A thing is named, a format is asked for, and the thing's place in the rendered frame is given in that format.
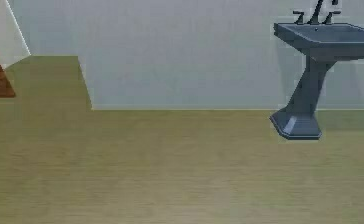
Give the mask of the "dark sink tap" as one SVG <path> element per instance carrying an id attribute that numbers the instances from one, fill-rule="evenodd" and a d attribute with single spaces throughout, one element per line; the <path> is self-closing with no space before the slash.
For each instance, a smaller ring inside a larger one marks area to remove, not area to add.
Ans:
<path id="1" fill-rule="evenodd" d="M 310 19 L 307 21 L 307 24 L 309 25 L 320 25 L 321 22 L 319 21 L 319 15 L 321 12 L 321 7 L 323 5 L 323 2 L 325 0 L 317 0 L 315 9 L 313 14 L 311 15 Z M 331 1 L 331 5 L 332 6 L 337 6 L 339 4 L 339 0 L 330 0 Z M 297 20 L 295 21 L 296 25 L 304 25 L 304 12 L 303 11 L 297 11 L 294 10 L 293 11 L 294 15 L 298 15 Z M 326 18 L 324 19 L 324 21 L 322 22 L 323 25 L 331 25 L 332 24 L 332 17 L 334 15 L 340 14 L 340 11 L 336 10 L 336 11 L 330 11 L 328 13 L 328 15 L 326 16 Z"/>

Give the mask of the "blue-grey pedestal sink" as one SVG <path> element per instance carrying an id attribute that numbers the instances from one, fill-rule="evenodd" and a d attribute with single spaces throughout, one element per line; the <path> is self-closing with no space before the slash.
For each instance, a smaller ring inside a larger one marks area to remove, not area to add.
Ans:
<path id="1" fill-rule="evenodd" d="M 276 23 L 274 35 L 302 53 L 306 66 L 289 102 L 270 120 L 288 140 L 317 140 L 322 132 L 315 111 L 326 74 L 339 61 L 364 59 L 364 28 L 349 23 Z"/>

